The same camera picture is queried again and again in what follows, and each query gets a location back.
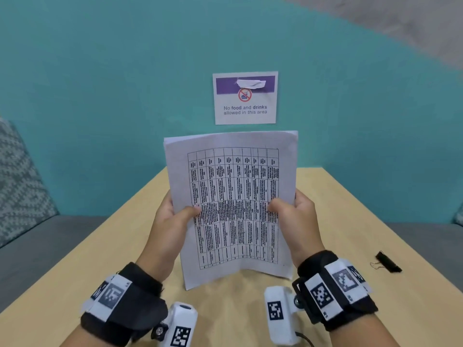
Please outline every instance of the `person's left hand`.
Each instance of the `person's left hand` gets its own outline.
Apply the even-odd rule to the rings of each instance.
[[[185,207],[174,214],[169,190],[156,212],[150,236],[136,264],[159,282],[167,279],[185,242],[187,224],[200,213],[199,207]]]

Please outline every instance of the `finger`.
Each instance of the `finger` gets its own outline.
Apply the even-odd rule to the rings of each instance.
[[[269,210],[269,212],[281,213],[283,210],[287,209],[288,207],[291,207],[291,205],[287,204],[281,198],[274,198],[270,201],[267,209]]]
[[[201,213],[201,209],[200,207],[198,206],[194,206],[194,207],[185,207],[184,209],[182,209],[180,212],[178,212],[176,215],[174,215],[174,217],[181,221],[183,225],[187,225],[187,223],[190,221],[191,218],[193,218],[194,216],[197,216]]]
[[[313,201],[304,195],[300,190],[296,189],[296,197],[294,199],[294,205],[296,208],[304,206],[312,206]]]
[[[170,190],[167,191],[164,199],[162,200],[159,208],[157,209],[155,221],[162,222],[174,215],[174,205],[172,204],[172,196]]]

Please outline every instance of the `wristband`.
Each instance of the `wristband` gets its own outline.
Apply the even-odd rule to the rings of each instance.
[[[95,291],[86,303],[81,326],[97,338],[123,347],[131,337],[141,338],[167,317],[165,301],[159,298],[161,291],[160,282],[131,262]]]
[[[307,258],[298,274],[301,277],[293,282],[298,299],[312,324],[322,322],[327,331],[378,311],[368,295],[371,289],[360,273],[331,251]]]

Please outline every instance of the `light wood tabletop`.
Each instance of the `light wood tabletop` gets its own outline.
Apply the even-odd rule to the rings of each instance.
[[[378,316],[403,346],[456,346],[463,341],[463,294],[322,168],[299,168],[297,187],[316,204],[324,244],[348,258],[372,286]],[[169,188],[167,170],[127,201],[87,239],[0,315],[1,345],[58,346],[78,325],[82,303],[107,275],[135,261]],[[384,251],[402,269],[370,266]],[[163,298],[192,304],[199,313],[193,346],[271,346],[263,292],[289,280],[243,270],[190,291],[180,257]],[[316,347],[330,346],[321,324],[300,313]],[[137,346],[155,346],[143,339]]]

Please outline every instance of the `black cable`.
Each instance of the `black cable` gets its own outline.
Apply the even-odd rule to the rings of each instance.
[[[310,344],[311,347],[315,347],[313,345],[312,341],[310,341],[307,336],[305,336],[303,333],[300,333],[300,332],[297,332],[297,331],[295,331],[295,332],[296,332],[296,336],[305,339]]]

